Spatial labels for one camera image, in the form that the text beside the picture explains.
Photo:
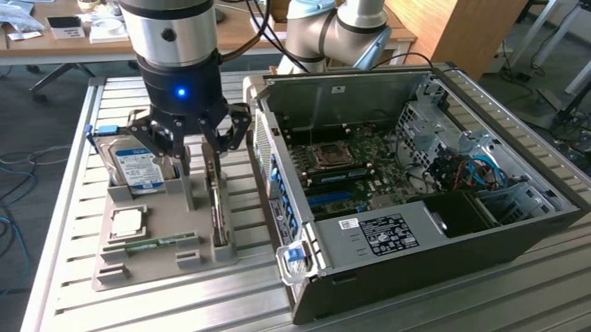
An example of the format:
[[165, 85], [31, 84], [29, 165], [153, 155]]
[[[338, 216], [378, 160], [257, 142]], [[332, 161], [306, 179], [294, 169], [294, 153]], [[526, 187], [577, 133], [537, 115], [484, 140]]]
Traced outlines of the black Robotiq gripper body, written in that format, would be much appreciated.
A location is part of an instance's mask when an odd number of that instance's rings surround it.
[[220, 78], [220, 53], [213, 50], [201, 62], [189, 66], [157, 66], [137, 57], [140, 73], [150, 100], [152, 120], [169, 131], [184, 129], [185, 135], [204, 134], [205, 119], [218, 136], [217, 125], [228, 114]]

